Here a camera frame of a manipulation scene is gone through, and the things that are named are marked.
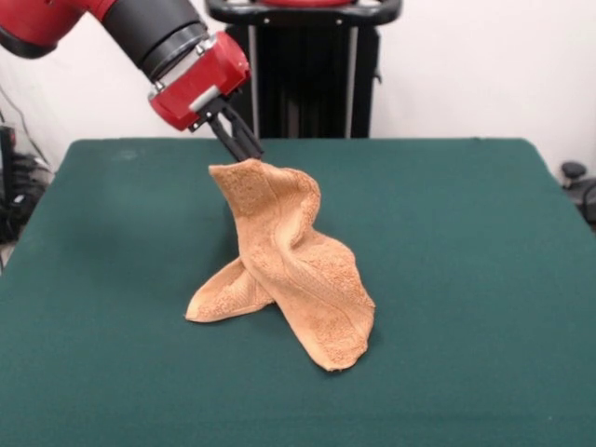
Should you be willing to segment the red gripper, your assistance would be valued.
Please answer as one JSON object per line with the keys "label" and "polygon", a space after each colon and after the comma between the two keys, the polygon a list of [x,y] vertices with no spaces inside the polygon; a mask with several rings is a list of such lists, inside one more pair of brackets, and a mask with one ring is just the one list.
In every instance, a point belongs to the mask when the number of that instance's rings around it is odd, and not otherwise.
{"label": "red gripper", "polygon": [[[202,119],[200,111],[218,98],[229,96],[251,76],[247,57],[227,33],[218,32],[200,42],[169,72],[158,79],[149,102],[154,111],[177,130],[189,129]],[[261,159],[264,150],[238,112],[223,108],[233,135],[217,116],[211,130],[236,161]]]}

